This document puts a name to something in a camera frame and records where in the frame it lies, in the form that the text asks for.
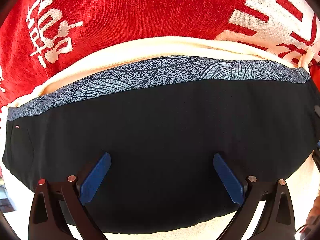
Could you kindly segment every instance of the black garment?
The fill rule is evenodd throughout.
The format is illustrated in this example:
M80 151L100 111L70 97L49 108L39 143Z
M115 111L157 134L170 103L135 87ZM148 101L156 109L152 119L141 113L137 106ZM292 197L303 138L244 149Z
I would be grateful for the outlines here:
M120 92L8 122L3 162L34 190L39 178L78 173L103 149L111 168L86 205L100 229L169 231L237 209L213 168L218 151L260 180L294 173L320 138L315 105L312 80L202 80Z

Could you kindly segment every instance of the red fabric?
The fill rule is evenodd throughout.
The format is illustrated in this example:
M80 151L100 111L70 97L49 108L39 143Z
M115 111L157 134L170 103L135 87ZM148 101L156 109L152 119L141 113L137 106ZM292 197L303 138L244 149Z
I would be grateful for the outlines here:
M303 0L252 1L19 0L0 29L0 105L31 93L95 51L155 36L231 40L297 63L297 57L318 39L318 20L310 8ZM281 26L273 23L275 14L283 16L276 23ZM283 38L277 34L281 28ZM35 44L43 47L37 53ZM311 72L320 87L318 67Z

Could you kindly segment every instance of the metal pin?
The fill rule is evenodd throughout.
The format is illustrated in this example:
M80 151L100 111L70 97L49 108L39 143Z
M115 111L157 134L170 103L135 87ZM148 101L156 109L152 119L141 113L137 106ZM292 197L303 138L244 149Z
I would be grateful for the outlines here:
M256 182L257 181L257 178L255 176L249 176L248 179L251 182Z
M74 182L76 180L76 176L75 175L70 175L69 177L68 177L68 181L69 182Z
M279 180L279 183L280 183L282 186L284 186L284 185L286 184L286 182L285 182L284 179L280 179L280 180Z
M45 183L45 179L40 179L39 181L38 181L38 184L39 185L43 185Z

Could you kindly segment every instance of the gray patterned fabric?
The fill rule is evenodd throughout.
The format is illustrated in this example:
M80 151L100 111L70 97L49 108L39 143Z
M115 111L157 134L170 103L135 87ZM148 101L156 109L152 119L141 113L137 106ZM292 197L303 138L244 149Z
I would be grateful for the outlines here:
M39 115L50 108L132 89L203 79L275 80L305 83L310 75L303 68L288 68L267 60L222 60L206 57L167 56L93 74L20 107L10 107L7 120Z

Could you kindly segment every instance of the blue object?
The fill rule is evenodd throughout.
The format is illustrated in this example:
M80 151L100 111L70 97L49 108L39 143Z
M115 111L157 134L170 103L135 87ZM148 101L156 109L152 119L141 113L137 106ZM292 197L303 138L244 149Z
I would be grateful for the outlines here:
M92 201L110 166L111 156L105 153L81 185L79 200L82 205Z
M241 206L244 202L243 185L241 185L220 154L214 155L213 166L218 173L224 187L226 188L231 200Z

